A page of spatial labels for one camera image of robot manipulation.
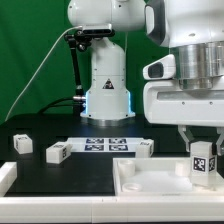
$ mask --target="green backdrop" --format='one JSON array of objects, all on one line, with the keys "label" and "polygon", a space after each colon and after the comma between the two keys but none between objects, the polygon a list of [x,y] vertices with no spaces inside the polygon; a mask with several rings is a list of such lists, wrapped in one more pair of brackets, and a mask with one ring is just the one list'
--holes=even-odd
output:
[{"label": "green backdrop", "polygon": [[[56,39],[71,25],[67,19],[69,0],[0,1],[0,123],[4,121],[16,97],[29,82]],[[124,48],[125,34],[116,33],[112,41]],[[163,57],[167,49],[153,44],[145,30],[128,34],[127,89],[132,93],[132,109],[143,113],[142,68]],[[85,91],[91,85],[91,51],[79,53]],[[70,51],[64,40],[42,68],[13,110],[12,116],[37,113],[48,103],[75,94]],[[72,113],[54,108],[49,113]]]}]

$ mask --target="black table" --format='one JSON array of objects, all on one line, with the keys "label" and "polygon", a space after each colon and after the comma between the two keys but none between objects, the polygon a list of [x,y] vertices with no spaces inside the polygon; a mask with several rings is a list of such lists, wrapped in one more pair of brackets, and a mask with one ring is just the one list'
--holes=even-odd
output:
[{"label": "black table", "polygon": [[[216,141],[213,128],[192,128],[197,139]],[[27,134],[34,152],[19,155],[13,136]],[[0,125],[0,165],[16,161],[18,178],[5,197],[114,196],[113,158],[134,157],[134,153],[72,153],[60,165],[46,163],[46,149],[69,137],[135,137],[153,139],[153,156],[189,156],[177,127],[152,125],[142,115],[120,127],[97,127],[72,115],[17,115]],[[223,158],[218,167],[223,172]]]}]

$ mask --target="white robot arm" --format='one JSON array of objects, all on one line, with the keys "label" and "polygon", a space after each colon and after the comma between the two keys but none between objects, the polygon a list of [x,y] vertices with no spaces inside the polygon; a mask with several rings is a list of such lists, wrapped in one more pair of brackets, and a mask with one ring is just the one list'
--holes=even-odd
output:
[{"label": "white robot arm", "polygon": [[147,65],[144,111],[151,123],[176,124],[189,150],[187,125],[217,127],[224,139],[224,4],[222,0],[153,0],[147,34],[171,55]]},{"label": "white robot arm", "polygon": [[144,7],[143,0],[70,2],[68,17],[71,24],[79,27],[81,36],[92,38],[92,85],[86,93],[86,110],[81,113],[84,121],[115,126],[135,115],[130,109],[130,93],[125,87],[125,52],[107,37],[114,30],[142,28],[145,22]]}]

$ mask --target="marker block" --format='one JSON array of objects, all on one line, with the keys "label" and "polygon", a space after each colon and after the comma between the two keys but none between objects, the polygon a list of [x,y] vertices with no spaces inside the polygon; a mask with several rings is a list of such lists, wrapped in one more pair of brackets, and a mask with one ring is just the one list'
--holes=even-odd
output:
[{"label": "marker block", "polygon": [[16,178],[16,162],[5,163],[0,169],[0,197],[4,197]]},{"label": "marker block", "polygon": [[33,141],[27,135],[14,135],[14,148],[19,154],[33,152]]},{"label": "marker block", "polygon": [[46,149],[47,163],[60,164],[71,155],[72,145],[66,142],[57,142]]},{"label": "marker block", "polygon": [[217,155],[213,155],[211,142],[191,144],[191,182],[210,187],[215,183]]},{"label": "marker block", "polygon": [[151,139],[143,140],[136,146],[135,158],[149,158],[154,151],[154,141]]}]

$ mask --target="silver metal bracket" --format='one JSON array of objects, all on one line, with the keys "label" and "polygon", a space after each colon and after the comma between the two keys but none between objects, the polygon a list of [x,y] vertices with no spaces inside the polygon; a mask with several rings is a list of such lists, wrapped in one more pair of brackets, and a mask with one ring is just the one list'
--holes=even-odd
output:
[{"label": "silver metal bracket", "polygon": [[178,125],[178,131],[185,141],[186,151],[190,152],[190,142],[194,139],[190,129],[185,125]]},{"label": "silver metal bracket", "polygon": [[219,156],[222,156],[224,155],[224,128],[217,128],[217,133],[220,135],[218,141],[216,142],[217,153]]}]

